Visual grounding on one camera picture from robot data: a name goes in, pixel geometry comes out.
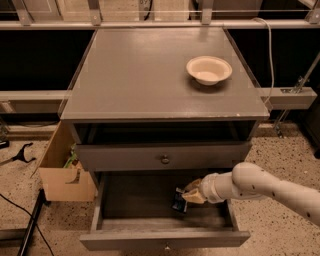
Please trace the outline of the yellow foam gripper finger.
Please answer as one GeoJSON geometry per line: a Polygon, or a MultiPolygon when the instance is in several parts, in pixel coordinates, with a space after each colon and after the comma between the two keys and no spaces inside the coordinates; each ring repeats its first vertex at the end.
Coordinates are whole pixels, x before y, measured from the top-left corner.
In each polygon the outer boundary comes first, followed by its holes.
{"type": "Polygon", "coordinates": [[[189,191],[191,191],[193,189],[198,188],[200,186],[200,184],[201,184],[201,181],[202,181],[202,179],[198,178],[198,179],[190,182],[188,185],[185,186],[184,190],[189,192],[189,191]]]}
{"type": "Polygon", "coordinates": [[[188,203],[204,204],[206,202],[206,198],[198,189],[192,189],[191,191],[183,193],[182,198],[188,203]]]}

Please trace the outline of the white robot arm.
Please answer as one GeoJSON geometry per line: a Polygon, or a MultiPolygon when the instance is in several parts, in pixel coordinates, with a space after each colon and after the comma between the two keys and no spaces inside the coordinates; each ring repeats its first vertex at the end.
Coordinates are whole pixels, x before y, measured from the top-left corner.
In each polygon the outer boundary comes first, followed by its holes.
{"type": "Polygon", "coordinates": [[[273,176],[249,162],[238,163],[231,172],[212,173],[185,187],[182,198],[190,203],[216,204],[229,199],[269,197],[313,224],[320,225],[320,191],[273,176]]]}

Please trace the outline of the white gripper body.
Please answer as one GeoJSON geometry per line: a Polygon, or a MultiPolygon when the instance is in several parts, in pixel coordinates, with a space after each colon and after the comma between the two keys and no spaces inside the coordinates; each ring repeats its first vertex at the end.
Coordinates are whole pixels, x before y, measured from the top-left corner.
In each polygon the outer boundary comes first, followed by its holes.
{"type": "Polygon", "coordinates": [[[216,185],[221,180],[221,177],[222,175],[218,173],[206,175],[199,185],[202,197],[211,204],[224,202],[224,199],[220,197],[216,189],[216,185]]]}

